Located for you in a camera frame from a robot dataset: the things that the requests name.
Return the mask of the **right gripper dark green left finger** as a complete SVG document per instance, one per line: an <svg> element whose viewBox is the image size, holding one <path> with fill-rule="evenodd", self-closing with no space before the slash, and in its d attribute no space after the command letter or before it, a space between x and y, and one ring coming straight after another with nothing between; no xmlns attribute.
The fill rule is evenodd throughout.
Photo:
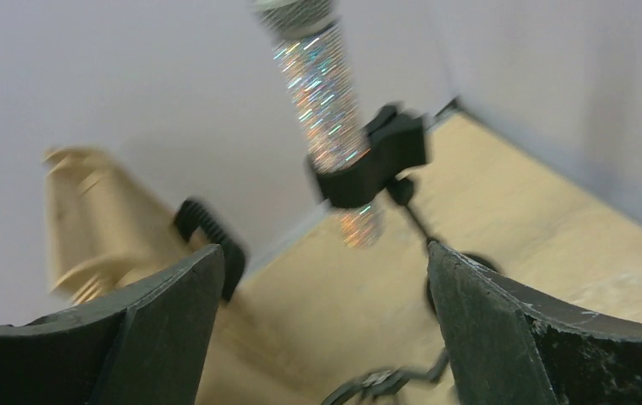
<svg viewBox="0 0 642 405"><path fill-rule="evenodd" d="M192 404L224 283L208 246L90 302L0 326L0 404Z"/></svg>

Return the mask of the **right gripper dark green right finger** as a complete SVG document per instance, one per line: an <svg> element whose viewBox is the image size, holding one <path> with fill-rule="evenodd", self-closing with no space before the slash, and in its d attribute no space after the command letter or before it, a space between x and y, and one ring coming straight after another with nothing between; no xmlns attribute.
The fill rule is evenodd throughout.
<svg viewBox="0 0 642 405"><path fill-rule="evenodd" d="M463 404L642 404L642 323L571 305L438 242L438 322Z"/></svg>

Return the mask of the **black tripod shock-mount stand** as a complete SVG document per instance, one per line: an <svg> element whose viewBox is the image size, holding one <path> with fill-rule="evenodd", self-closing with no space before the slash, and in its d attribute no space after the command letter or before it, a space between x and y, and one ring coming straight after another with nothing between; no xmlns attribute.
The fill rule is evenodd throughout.
<svg viewBox="0 0 642 405"><path fill-rule="evenodd" d="M371 370L342 383L328 394L321 404L346 404L355 397L358 399L357 404L376 404L384 398L390 398L391 404L401 404L399 392L402 388L411 382L438 385L449 364L450 356L447 350L443 349L433 366L426 371L408 367Z"/></svg>

